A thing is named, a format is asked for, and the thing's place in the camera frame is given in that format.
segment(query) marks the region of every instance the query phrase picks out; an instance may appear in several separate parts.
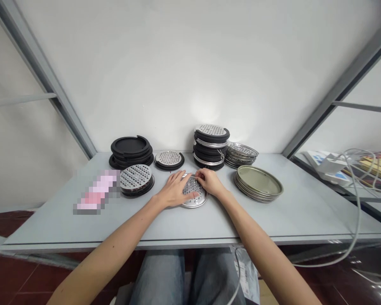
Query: black round lid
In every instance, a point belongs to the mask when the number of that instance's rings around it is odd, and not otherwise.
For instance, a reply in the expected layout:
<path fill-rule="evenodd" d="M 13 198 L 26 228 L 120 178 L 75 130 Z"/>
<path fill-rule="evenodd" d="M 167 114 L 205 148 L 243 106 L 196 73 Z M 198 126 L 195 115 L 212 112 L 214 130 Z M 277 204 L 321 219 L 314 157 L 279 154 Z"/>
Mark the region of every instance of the black round lid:
<path fill-rule="evenodd" d="M 124 137 L 115 140 L 111 145 L 111 151 L 125 158 L 141 157 L 149 150 L 150 145 L 146 138 L 142 136 Z"/>

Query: person's left hand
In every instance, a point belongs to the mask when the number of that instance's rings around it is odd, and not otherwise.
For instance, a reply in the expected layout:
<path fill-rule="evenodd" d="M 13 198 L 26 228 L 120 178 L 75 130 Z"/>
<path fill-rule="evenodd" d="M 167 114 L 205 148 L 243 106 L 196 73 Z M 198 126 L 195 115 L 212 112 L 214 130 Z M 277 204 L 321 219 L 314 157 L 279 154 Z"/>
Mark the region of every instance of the person's left hand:
<path fill-rule="evenodd" d="M 182 176 L 186 171 L 178 171 L 169 176 L 166 185 L 155 195 L 158 201 L 164 207 L 174 207 L 183 204 L 186 200 L 190 200 L 199 196 L 198 192 L 192 192 L 184 195 L 182 193 L 185 184 L 188 182 L 191 174 L 187 174 L 183 179 Z"/>

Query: person's right hand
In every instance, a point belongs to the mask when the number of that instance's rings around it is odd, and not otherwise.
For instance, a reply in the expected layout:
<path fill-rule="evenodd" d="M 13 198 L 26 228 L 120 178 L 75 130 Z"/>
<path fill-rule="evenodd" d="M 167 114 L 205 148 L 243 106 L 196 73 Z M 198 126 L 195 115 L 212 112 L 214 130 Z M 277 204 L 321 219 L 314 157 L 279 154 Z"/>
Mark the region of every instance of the person's right hand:
<path fill-rule="evenodd" d="M 221 184 L 220 179 L 213 170 L 207 168 L 200 169 L 196 172 L 195 178 L 213 196 L 217 197 L 226 191 L 226 188 Z"/>

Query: tiled floor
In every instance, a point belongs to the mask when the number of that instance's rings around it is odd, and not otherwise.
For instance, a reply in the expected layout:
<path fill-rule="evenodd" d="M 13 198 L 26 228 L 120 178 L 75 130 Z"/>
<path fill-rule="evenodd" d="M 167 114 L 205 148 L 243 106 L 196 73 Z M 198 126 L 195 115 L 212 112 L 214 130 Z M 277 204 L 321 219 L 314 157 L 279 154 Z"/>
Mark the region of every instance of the tiled floor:
<path fill-rule="evenodd" d="M 0 214 L 0 235 L 10 236 L 32 212 L 19 211 Z M 283 249 L 284 252 L 296 249 Z M 63 253 L 82 261 L 89 253 Z M 116 276 L 106 285 L 93 304 L 108 305 L 120 286 L 134 282 L 141 267 L 145 251 L 135 251 Z M 185 250 L 185 269 L 192 271 L 194 250 Z M 325 258 L 310 264 L 331 261 Z M 381 249 L 356 251 L 349 259 L 330 267 L 297 268 L 323 305 L 381 305 L 381 288 L 373 288 L 351 268 L 363 268 L 381 273 Z M 70 273 L 51 267 L 0 256 L 0 305 L 46 304 L 52 292 Z M 262 305 L 275 305 L 276 300 L 264 282 L 260 281 Z"/>

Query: metal shelf frame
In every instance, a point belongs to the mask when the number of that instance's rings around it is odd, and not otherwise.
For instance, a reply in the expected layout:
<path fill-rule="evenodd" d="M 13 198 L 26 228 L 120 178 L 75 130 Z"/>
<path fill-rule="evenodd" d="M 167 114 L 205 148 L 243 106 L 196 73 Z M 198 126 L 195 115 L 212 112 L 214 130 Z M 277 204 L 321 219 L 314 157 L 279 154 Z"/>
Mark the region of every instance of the metal shelf frame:
<path fill-rule="evenodd" d="M 96 148 L 13 0 L 0 0 L 0 24 L 44 91 L 44 94 L 0 100 L 0 106 L 49 99 L 83 153 L 91 159 L 97 153 Z"/>
<path fill-rule="evenodd" d="M 381 59 L 381 27 L 368 44 L 345 70 L 332 89 L 326 94 L 307 121 L 298 130 L 292 140 L 284 148 L 282 154 L 291 159 L 300 147 L 309 139 L 317 128 L 328 118 L 337 107 L 349 107 L 367 111 L 381 112 L 381 107 L 344 103 L 344 98 L 363 79 L 363 77 Z"/>

